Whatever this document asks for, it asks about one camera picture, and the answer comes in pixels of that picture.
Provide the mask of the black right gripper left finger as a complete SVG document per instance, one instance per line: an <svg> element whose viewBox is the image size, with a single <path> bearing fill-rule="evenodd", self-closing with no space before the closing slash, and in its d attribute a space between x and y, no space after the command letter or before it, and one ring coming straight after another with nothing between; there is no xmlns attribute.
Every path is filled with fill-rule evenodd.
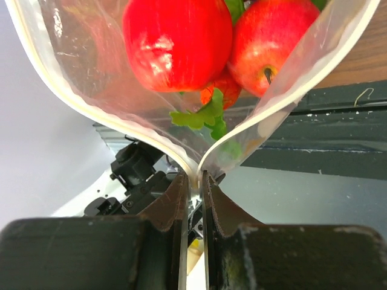
<svg viewBox="0 0 387 290"><path fill-rule="evenodd" d="M1 231L2 289L185 289L189 179L135 216L19 219Z"/></svg>

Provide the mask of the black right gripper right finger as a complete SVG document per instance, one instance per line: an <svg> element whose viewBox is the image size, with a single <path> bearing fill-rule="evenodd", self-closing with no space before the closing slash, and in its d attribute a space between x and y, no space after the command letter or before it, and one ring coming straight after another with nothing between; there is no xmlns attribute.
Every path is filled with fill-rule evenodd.
<svg viewBox="0 0 387 290"><path fill-rule="evenodd" d="M358 225L263 224L201 178L207 289L385 289L386 241Z"/></svg>

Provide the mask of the orange carrot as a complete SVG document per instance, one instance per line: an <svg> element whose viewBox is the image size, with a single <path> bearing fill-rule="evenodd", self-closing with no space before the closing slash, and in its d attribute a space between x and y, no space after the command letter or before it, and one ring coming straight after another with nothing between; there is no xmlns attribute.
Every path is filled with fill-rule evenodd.
<svg viewBox="0 0 387 290"><path fill-rule="evenodd" d="M196 112L171 112L172 123L193 130L206 127L210 130L212 139L218 141L227 133L224 111L236 103L241 90L226 68L210 85L200 91L202 107Z"/></svg>

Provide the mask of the red apple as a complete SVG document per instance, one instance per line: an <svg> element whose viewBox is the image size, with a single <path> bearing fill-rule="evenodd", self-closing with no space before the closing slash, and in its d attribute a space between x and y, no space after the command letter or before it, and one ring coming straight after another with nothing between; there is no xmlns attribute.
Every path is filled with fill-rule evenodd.
<svg viewBox="0 0 387 290"><path fill-rule="evenodd" d="M262 97L320 15L311 1L256 1L236 22L227 63L234 80Z"/></svg>
<svg viewBox="0 0 387 290"><path fill-rule="evenodd" d="M232 46L224 1L129 1L122 28L132 72L158 92L205 88L224 69Z"/></svg>

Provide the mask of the clear polka-dot zip bag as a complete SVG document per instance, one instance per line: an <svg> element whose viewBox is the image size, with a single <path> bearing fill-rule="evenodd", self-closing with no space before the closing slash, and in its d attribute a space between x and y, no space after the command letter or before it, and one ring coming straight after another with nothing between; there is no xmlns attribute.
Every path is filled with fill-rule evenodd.
<svg viewBox="0 0 387 290"><path fill-rule="evenodd" d="M346 57L379 6L378 1L311 1L320 10L318 18L262 97L241 90L236 103L224 111L227 133L215 141L208 128L177 126L170 116L198 111L204 88L158 92L135 77L122 28L128 2L6 5L30 62L58 98L84 116L171 156L193 183L203 171L215 177L228 172L262 146L307 92ZM256 1L224 2L234 32L238 19Z"/></svg>

